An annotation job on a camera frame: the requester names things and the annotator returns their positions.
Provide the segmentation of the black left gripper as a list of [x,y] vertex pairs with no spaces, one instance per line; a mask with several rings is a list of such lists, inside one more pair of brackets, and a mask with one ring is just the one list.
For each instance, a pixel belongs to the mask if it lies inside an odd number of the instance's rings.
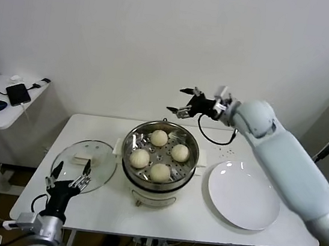
[[56,181],[60,175],[64,161],[56,166],[51,174],[46,177],[46,187],[50,199],[46,205],[45,214],[64,216],[69,200],[79,195],[80,191],[88,186],[91,180],[91,161],[88,160],[83,169],[83,173],[72,182],[72,180]]

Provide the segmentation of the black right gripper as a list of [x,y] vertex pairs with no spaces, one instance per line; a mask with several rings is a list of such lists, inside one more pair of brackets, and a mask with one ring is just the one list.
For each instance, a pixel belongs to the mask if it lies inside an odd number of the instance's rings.
[[190,115],[203,114],[211,118],[216,117],[216,110],[214,105],[215,100],[208,99],[202,94],[198,88],[183,88],[180,90],[182,93],[193,95],[191,100],[185,107],[175,108],[168,106],[167,109],[176,115],[177,118],[190,118]]

